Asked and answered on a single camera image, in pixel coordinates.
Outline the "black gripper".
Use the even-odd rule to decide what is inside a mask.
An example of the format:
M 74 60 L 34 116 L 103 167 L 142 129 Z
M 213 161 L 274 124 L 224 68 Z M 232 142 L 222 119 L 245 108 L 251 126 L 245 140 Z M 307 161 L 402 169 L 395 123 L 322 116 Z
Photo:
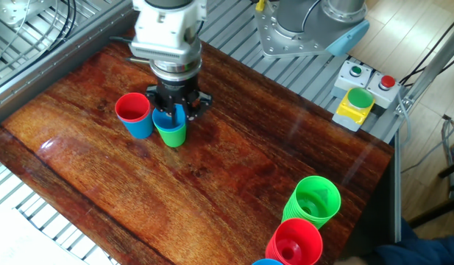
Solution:
M 187 120 L 201 117 L 212 105 L 212 96 L 198 91 L 197 77 L 183 81 L 158 79 L 157 85 L 147 87 L 146 96 L 157 110 L 171 118 L 173 126 L 175 125 L 174 103 L 182 106 Z

